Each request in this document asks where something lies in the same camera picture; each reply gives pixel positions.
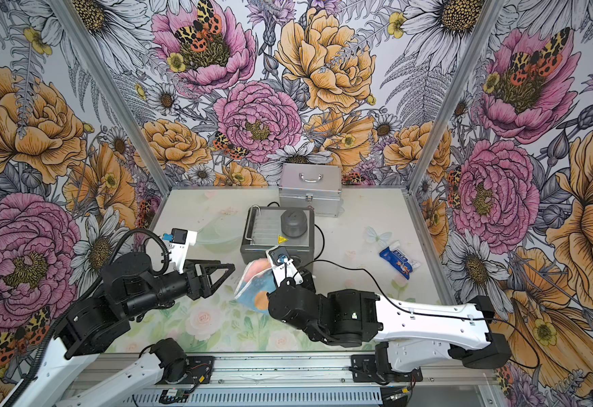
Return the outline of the blue patterned cloth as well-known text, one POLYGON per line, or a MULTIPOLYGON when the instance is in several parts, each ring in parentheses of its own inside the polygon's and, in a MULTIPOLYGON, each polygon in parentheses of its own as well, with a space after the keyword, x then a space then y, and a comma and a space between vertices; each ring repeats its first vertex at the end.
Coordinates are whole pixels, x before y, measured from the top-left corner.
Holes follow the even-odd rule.
POLYGON ((234 299, 246 308, 269 315, 268 295, 277 288, 274 273, 268 259, 256 259, 249 263, 235 288, 234 299))

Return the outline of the grey coffee machine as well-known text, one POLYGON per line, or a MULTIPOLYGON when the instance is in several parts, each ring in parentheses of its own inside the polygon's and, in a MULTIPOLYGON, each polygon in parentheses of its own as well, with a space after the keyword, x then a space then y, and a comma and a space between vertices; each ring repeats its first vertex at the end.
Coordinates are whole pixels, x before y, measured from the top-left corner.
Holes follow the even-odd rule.
POLYGON ((296 207, 249 208, 240 244, 245 264, 264 258, 274 246, 284 246, 298 266, 314 260, 315 225, 312 209, 296 207))

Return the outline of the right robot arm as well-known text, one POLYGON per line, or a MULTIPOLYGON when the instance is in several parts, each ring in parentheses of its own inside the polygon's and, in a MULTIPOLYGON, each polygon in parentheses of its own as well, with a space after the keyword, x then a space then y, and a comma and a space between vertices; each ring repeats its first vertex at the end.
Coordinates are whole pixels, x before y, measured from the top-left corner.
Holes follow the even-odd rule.
POLYGON ((507 339, 490 327, 495 310, 484 296, 463 305, 426 305, 355 289, 321 295, 284 283, 267 299, 272 318, 313 342, 343 348, 375 342, 376 364, 384 374, 445 360, 492 370, 512 355, 507 339))

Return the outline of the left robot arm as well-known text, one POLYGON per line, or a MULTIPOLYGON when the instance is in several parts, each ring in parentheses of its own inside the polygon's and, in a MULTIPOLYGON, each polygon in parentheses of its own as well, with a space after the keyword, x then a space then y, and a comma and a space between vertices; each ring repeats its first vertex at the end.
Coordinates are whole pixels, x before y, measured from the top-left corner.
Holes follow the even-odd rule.
POLYGON ((44 337, 33 364, 4 406, 55 406, 75 378, 112 343, 129 332, 132 322, 152 310, 170 309, 187 297, 209 298, 235 271, 219 260, 186 260, 169 271, 170 258, 154 271, 148 254, 131 252, 105 265, 94 282, 44 337))

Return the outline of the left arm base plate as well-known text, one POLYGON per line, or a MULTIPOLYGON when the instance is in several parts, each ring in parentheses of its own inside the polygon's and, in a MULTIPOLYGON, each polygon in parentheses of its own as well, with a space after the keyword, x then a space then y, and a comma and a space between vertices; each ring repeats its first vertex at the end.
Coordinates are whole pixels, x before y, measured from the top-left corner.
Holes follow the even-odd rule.
POLYGON ((168 384, 209 383, 214 362, 213 356, 185 356, 165 368, 163 380, 168 384))

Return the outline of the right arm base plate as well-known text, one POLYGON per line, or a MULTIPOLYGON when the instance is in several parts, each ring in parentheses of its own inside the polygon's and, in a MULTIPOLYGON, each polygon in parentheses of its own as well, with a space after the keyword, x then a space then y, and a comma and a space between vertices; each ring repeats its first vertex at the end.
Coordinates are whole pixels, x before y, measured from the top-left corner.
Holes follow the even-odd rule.
POLYGON ((420 383, 423 374, 420 368, 404 373, 392 369, 386 354, 354 354, 348 368, 354 383, 375 383, 387 386, 391 383, 420 383))

